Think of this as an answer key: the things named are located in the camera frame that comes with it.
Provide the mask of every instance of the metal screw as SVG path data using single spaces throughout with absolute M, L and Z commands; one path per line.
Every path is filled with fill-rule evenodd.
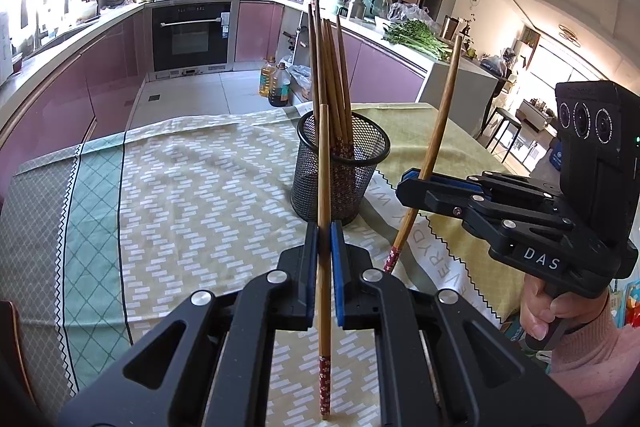
M 282 270 L 274 270 L 269 272 L 267 275 L 267 280 L 271 284 L 280 284 L 281 282 L 285 282 L 287 280 L 287 272 L 283 272 Z
M 211 302 L 211 294 L 204 290 L 194 293 L 191 296 L 191 304 L 194 306 L 204 306 Z
M 442 304 L 455 304 L 458 302 L 458 294 L 453 290 L 442 290 L 438 293 L 438 301 Z
M 367 282 L 378 282 L 382 279 L 382 272 L 380 270 L 376 270 L 375 268 L 369 268 L 368 270 L 364 270 L 362 272 L 362 278 Z

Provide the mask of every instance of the oven door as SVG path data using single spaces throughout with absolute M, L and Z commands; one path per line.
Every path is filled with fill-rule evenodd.
M 226 64 L 231 3 L 154 8 L 154 69 Z

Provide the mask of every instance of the pink sleeve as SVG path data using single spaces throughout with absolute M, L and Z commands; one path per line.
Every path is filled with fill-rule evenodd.
M 640 361 L 640 328 L 619 330 L 605 310 L 552 354 L 551 377 L 580 404 L 587 423 L 609 408 Z

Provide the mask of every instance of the human hand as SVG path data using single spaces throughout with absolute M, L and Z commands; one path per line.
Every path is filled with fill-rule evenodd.
M 575 293 L 564 293 L 552 299 L 545 293 L 545 282 L 532 275 L 524 276 L 524 287 L 520 300 L 520 324 L 527 333 L 541 341 L 546 337 L 556 318 L 573 319 L 575 326 L 587 324 L 602 313 L 609 291 L 605 290 L 597 299 L 587 299 Z

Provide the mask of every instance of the black mesh cup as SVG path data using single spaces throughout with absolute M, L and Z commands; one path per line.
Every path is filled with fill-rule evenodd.
M 391 147 L 380 126 L 357 113 L 353 121 L 353 158 L 331 154 L 331 219 L 344 225 L 358 215 L 364 192 L 376 166 L 384 161 Z M 313 112 L 298 122 L 298 160 L 290 200 L 293 210 L 305 221 L 318 220 L 318 145 Z

